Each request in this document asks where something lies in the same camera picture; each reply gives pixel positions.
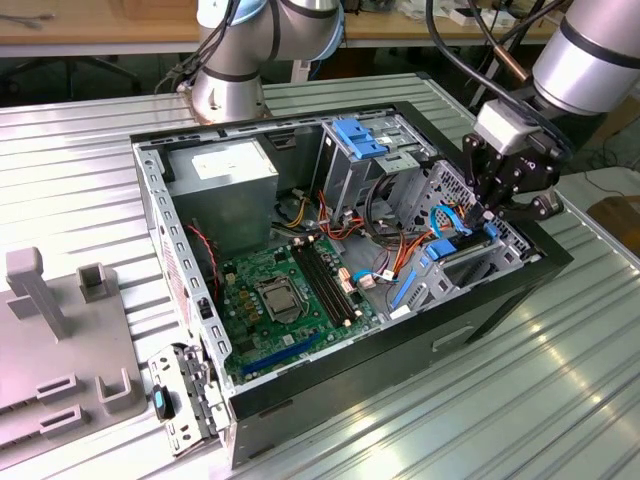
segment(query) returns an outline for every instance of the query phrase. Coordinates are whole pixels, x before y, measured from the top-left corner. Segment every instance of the metal bracket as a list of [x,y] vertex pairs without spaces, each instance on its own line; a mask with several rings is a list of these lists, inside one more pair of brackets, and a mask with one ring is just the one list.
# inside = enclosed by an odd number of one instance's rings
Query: metal bracket
[[167,421],[165,429],[174,456],[212,440],[230,426],[220,387],[212,377],[213,366],[203,359],[199,347],[168,346],[149,359],[149,367],[154,390],[167,392],[153,400],[158,418]]

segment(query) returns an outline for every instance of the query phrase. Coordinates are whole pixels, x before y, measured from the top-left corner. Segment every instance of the ribbed metal table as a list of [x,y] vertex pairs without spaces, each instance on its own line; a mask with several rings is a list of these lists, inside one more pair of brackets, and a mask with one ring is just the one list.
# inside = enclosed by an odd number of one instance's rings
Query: ribbed metal table
[[[470,130],[455,101],[414,75],[265,94],[275,114],[410,100],[455,142]],[[45,278],[113,266],[147,389],[147,359],[184,333],[146,233],[128,137],[193,124],[175,95],[0,110],[0,257],[36,245]],[[218,444],[175,462],[149,406],[0,476],[638,478],[637,269],[572,213],[543,226],[575,261],[488,338],[246,468],[230,472]]]

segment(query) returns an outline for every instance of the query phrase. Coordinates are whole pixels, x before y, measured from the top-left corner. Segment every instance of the connector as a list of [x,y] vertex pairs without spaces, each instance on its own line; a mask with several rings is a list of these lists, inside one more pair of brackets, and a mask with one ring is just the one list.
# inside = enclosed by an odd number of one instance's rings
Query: connector
[[425,249],[427,254],[431,257],[431,260],[434,262],[436,260],[440,260],[447,255],[451,255],[452,253],[456,253],[457,249],[453,246],[453,244],[446,238],[441,238],[439,240],[434,240]]
[[376,286],[376,281],[373,279],[373,275],[369,273],[358,279],[358,285],[364,290],[369,290]]

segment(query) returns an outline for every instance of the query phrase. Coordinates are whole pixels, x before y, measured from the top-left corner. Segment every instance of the red wire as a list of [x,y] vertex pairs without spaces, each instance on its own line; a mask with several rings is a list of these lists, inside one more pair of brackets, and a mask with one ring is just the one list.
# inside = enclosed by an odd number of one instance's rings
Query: red wire
[[198,236],[198,238],[202,241],[202,243],[204,243],[204,246],[206,247],[207,252],[209,252],[209,259],[211,260],[211,263],[213,264],[213,284],[215,286],[215,290],[214,290],[213,296],[214,296],[214,300],[217,302],[218,301],[218,275],[217,275],[217,273],[218,273],[218,264],[216,263],[216,259],[213,256],[213,251],[211,250],[211,247],[209,246],[209,239],[207,237],[205,237],[202,233],[200,233],[200,230],[198,230],[193,225],[187,225],[187,228]]

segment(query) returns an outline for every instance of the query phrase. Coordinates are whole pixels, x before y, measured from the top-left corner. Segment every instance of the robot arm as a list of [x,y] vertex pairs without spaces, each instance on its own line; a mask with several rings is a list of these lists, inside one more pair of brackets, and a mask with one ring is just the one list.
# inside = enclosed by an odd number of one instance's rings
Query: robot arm
[[[532,73],[533,85],[512,95],[546,119],[610,112],[640,80],[640,3],[574,1]],[[478,200],[468,223],[493,214],[541,220],[562,210],[552,191],[529,204],[512,201],[558,182],[570,153],[557,139],[502,100],[483,105],[474,131],[464,139],[465,176]]]
[[[196,113],[214,123],[263,116],[260,66],[271,60],[327,58],[342,41],[344,30],[339,0],[227,1],[239,2],[234,19],[191,90]],[[222,20],[227,5],[200,0],[203,41]]]

